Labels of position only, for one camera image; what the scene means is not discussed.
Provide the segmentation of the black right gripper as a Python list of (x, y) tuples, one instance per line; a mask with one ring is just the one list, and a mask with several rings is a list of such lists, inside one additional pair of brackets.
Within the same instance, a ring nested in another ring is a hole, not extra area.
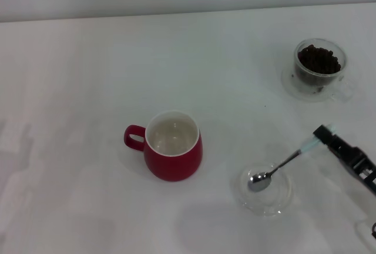
[(372, 193), (375, 193), (375, 164), (359, 148), (351, 146), (324, 125), (319, 126), (313, 135), (346, 165), (351, 166), (355, 178)]

